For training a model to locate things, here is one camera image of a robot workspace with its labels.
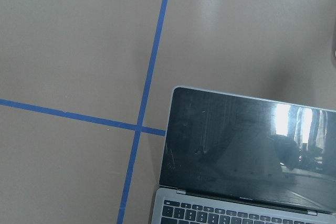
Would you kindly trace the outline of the grey laptop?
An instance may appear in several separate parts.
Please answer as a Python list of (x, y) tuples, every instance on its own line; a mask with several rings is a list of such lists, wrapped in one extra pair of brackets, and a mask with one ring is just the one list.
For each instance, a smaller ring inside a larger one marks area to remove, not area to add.
[(152, 223), (335, 223), (335, 112), (173, 89)]

